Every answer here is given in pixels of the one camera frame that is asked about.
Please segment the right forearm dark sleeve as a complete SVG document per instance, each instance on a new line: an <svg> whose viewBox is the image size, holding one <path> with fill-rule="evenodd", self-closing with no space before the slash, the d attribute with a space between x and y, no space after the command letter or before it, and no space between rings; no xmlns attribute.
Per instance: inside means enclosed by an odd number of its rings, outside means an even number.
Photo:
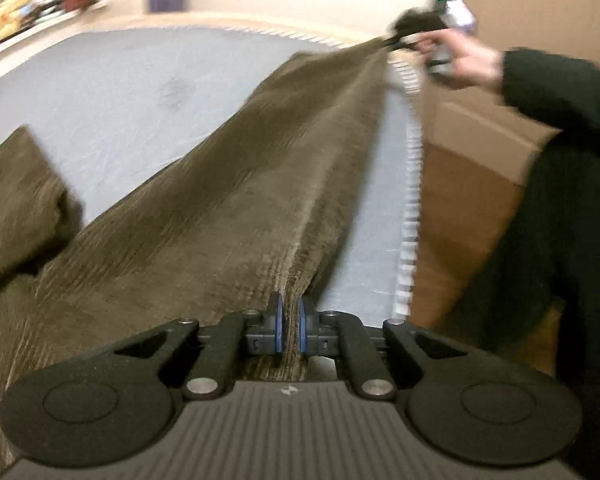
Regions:
<svg viewBox="0 0 600 480"><path fill-rule="evenodd" d="M503 102L555 129L600 129L600 67L531 49L504 54Z"/></svg>

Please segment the right hand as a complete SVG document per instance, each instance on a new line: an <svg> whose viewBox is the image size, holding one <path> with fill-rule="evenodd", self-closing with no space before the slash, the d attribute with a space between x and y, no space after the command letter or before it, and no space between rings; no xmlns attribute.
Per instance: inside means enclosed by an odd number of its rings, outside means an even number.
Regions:
<svg viewBox="0 0 600 480"><path fill-rule="evenodd" d="M420 32L415 48L425 58L429 76L454 90L471 87L502 91L504 54L458 29Z"/></svg>

